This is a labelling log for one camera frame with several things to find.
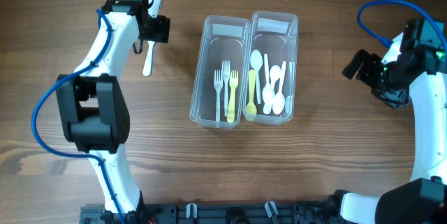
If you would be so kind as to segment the white plastic fork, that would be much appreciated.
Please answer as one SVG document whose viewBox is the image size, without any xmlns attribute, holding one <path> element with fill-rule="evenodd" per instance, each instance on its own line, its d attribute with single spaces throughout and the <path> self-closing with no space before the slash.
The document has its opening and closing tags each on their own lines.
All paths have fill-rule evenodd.
<svg viewBox="0 0 447 224">
<path fill-rule="evenodd" d="M 220 121 L 221 119 L 221 100 L 220 100 L 220 94 L 221 89 L 223 87 L 223 79 L 221 76 L 221 70 L 215 70 L 214 71 L 214 90 L 216 91 L 216 114 L 215 119 L 216 121 Z"/>
<path fill-rule="evenodd" d="M 224 115 L 228 115 L 228 82 L 230 80 L 230 61 L 222 61 L 222 78 L 224 87 Z"/>
</svg>

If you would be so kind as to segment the white spoon handle up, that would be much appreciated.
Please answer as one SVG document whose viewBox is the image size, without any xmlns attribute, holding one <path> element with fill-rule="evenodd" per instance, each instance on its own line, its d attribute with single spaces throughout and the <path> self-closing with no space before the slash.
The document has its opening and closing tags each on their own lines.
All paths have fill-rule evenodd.
<svg viewBox="0 0 447 224">
<path fill-rule="evenodd" d="M 268 55 L 265 53 L 264 57 L 264 72 L 265 72 L 265 86 L 263 88 L 262 96 L 264 101 L 263 113 L 269 114 L 272 111 L 272 104 L 274 100 L 274 91 L 270 84 L 270 68 L 268 62 Z"/>
</svg>

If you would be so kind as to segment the yellow plastic fork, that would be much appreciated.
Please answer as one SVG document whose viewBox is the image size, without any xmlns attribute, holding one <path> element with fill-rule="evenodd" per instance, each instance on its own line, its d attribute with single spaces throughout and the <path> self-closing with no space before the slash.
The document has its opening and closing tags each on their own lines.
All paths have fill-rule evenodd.
<svg viewBox="0 0 447 224">
<path fill-rule="evenodd" d="M 230 73 L 230 97 L 228 102 L 227 122 L 233 123 L 235 121 L 235 94 L 239 83 L 238 71 L 232 70 Z"/>
</svg>

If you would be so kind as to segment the yellow plastic spoon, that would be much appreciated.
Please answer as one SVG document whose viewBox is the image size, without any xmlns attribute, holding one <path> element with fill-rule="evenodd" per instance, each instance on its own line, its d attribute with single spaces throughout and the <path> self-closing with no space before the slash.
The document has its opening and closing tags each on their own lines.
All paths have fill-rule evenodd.
<svg viewBox="0 0 447 224">
<path fill-rule="evenodd" d="M 246 110 L 247 114 L 250 114 L 251 116 L 254 117 L 257 114 L 257 107 L 254 103 L 254 93 L 255 93 L 255 87 L 256 87 L 256 71 L 255 70 L 249 71 L 248 87 L 249 87 L 248 103 L 245 107 L 245 110 Z"/>
</svg>

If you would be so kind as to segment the light blue plastic fork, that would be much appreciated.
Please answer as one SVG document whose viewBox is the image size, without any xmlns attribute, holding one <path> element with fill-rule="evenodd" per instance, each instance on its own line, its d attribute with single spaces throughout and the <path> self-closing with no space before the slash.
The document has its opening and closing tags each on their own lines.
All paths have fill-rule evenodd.
<svg viewBox="0 0 447 224">
<path fill-rule="evenodd" d="M 149 77 L 152 74 L 154 46 L 156 45 L 156 42 L 147 41 L 147 44 L 148 44 L 147 56 L 142 70 L 142 74 L 145 77 Z"/>
</svg>

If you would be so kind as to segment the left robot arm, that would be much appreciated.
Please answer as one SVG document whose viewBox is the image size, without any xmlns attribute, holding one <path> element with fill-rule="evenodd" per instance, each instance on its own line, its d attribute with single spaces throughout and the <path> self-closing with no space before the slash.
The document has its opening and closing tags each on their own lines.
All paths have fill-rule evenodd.
<svg viewBox="0 0 447 224">
<path fill-rule="evenodd" d="M 109 0 L 98 12 L 98 33 L 83 62 L 60 75 L 56 95 L 65 138 L 94 167 L 105 204 L 105 223 L 145 223 L 147 209 L 126 157 L 130 114 L 119 85 L 129 51 L 149 48 L 143 75 L 152 72 L 156 43 L 167 43 L 170 20 L 159 14 L 163 0 Z"/>
</svg>

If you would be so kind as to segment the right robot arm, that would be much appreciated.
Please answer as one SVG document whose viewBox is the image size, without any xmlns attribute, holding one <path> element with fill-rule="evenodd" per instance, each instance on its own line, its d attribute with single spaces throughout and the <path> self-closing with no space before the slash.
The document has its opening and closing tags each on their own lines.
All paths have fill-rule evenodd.
<svg viewBox="0 0 447 224">
<path fill-rule="evenodd" d="M 380 197 L 343 193 L 337 213 L 352 223 L 446 222 L 446 55 L 444 24 L 406 23 L 385 57 L 357 51 L 342 71 L 370 87 L 390 107 L 408 103 L 415 120 L 415 158 L 409 183 Z"/>
</svg>

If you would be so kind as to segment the clear plastic container right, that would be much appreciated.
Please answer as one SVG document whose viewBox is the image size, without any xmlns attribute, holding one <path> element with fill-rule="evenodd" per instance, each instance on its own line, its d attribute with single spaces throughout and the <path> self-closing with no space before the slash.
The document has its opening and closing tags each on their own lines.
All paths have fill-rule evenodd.
<svg viewBox="0 0 447 224">
<path fill-rule="evenodd" d="M 299 19 L 294 14 L 253 14 L 243 106 L 247 121 L 279 125 L 293 118 L 298 34 Z"/>
</svg>

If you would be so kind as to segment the clear plastic container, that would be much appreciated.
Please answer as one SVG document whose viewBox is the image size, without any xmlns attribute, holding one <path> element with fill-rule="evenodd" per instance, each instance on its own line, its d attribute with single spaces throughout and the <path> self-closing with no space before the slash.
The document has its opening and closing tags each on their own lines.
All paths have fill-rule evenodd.
<svg viewBox="0 0 447 224">
<path fill-rule="evenodd" d="M 298 34 L 299 19 L 294 14 L 253 14 L 243 106 L 247 121 L 279 125 L 293 118 Z"/>
<path fill-rule="evenodd" d="M 238 17 L 206 17 L 190 118 L 203 127 L 232 129 L 240 122 L 248 73 L 251 24 Z"/>
</svg>

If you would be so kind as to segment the clear plastic container left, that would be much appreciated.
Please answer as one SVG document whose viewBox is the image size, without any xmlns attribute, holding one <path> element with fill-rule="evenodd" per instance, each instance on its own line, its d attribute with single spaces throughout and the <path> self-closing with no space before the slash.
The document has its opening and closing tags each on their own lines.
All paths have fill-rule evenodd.
<svg viewBox="0 0 447 224">
<path fill-rule="evenodd" d="M 240 122 L 248 73 L 251 24 L 238 17 L 206 17 L 190 118 L 203 127 L 232 129 Z"/>
</svg>

